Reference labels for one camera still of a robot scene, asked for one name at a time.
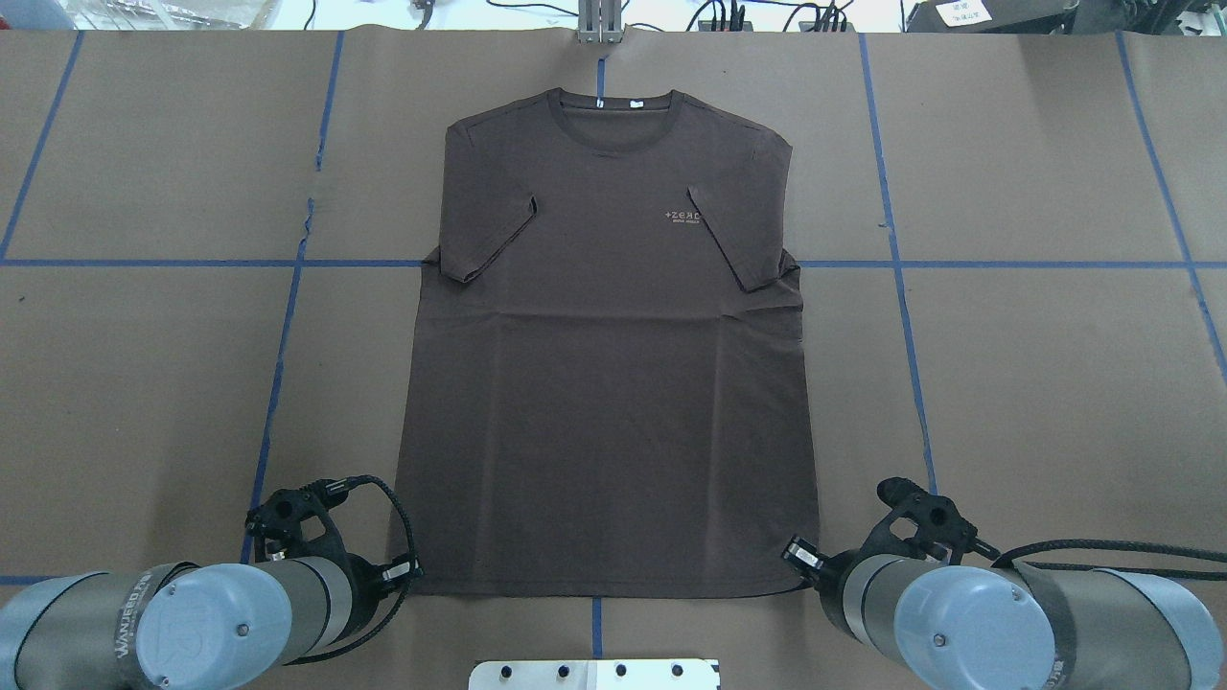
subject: dark gray t-shirt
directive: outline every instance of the dark gray t-shirt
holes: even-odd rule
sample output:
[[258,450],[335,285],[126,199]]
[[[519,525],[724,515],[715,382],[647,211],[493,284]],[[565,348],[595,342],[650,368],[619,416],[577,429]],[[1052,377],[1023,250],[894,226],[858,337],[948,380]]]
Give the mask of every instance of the dark gray t-shirt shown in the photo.
[[420,592],[798,584],[779,552],[817,495],[790,152],[676,91],[553,90],[448,129],[396,475]]

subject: shirt neckline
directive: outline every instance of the shirt neckline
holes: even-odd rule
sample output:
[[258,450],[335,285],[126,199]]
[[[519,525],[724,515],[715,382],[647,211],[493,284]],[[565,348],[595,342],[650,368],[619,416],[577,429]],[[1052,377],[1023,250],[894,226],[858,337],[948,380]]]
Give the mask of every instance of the shirt neckline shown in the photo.
[[[569,91],[563,91],[562,88],[551,88],[546,92],[546,102],[550,106],[550,114],[553,117],[553,122],[558,125],[558,129],[561,129],[563,134],[587,149],[612,152],[638,151],[664,139],[665,135],[672,130],[674,123],[677,120],[679,113],[681,113],[683,98],[685,95],[681,91],[674,90],[664,96],[653,96],[650,98],[604,98],[604,107],[598,108],[595,96],[571,93]],[[633,108],[631,107],[632,101],[636,104]],[[664,122],[660,123],[660,125],[647,138],[638,139],[629,144],[614,144],[602,141],[601,139],[591,136],[577,128],[575,124],[571,122],[571,118],[567,117],[563,106],[604,112],[632,113],[639,110],[666,110],[667,113]]]

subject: white mounting plate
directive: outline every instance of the white mounting plate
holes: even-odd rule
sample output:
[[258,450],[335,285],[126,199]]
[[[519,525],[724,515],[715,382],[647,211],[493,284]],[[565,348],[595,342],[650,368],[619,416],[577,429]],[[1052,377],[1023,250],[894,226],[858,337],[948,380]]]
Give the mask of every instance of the white mounting plate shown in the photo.
[[[562,673],[566,675],[560,674],[563,667],[566,670]],[[676,675],[674,667],[681,670],[680,675]],[[625,673],[618,675],[618,670]],[[469,690],[720,690],[720,662],[715,659],[482,662],[469,675]]]

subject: light blue joint cap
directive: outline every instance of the light blue joint cap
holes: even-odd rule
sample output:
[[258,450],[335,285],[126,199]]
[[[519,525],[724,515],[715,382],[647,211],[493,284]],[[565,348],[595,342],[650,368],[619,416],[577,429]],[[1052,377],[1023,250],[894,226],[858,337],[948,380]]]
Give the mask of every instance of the light blue joint cap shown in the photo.
[[1026,588],[968,566],[913,581],[894,609],[894,640],[939,690],[1039,690],[1056,657],[1048,616]]
[[231,690],[277,661],[292,621],[290,597],[271,575],[213,565],[153,595],[136,629],[136,657],[150,681],[169,690]]
[[1120,572],[1096,568],[1112,573],[1131,584],[1150,599],[1163,614],[1189,659],[1193,683],[1189,690],[1214,690],[1218,686],[1218,669],[1223,665],[1223,638],[1206,605],[1179,583],[1157,575]]
[[0,609],[0,690],[17,690],[17,654],[26,643],[26,636],[55,599],[74,584],[104,572],[87,572],[72,577],[56,577],[36,582],[17,592]]

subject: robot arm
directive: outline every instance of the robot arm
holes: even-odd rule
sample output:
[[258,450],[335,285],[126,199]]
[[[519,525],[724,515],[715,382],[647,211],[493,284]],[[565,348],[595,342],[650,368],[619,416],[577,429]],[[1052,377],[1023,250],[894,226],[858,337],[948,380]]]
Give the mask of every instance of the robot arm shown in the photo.
[[[1205,605],[1156,575],[1049,571],[979,540],[953,502],[906,479],[879,485],[891,513],[836,556],[800,538],[782,556],[845,634],[937,690],[1214,690],[1223,643]],[[915,537],[891,532],[898,519]],[[967,552],[994,570],[958,565]],[[1223,554],[1204,554],[1215,560]]]
[[[320,661],[373,637],[422,575],[410,551],[384,566],[348,554],[328,511],[372,476],[320,480],[281,490],[252,511],[255,565],[199,567],[179,562],[140,575],[91,572],[48,580],[0,610],[0,690],[92,688],[229,690],[272,665]],[[304,521],[324,534],[306,539]],[[356,642],[310,657],[352,636],[379,602],[399,592],[383,622]]]

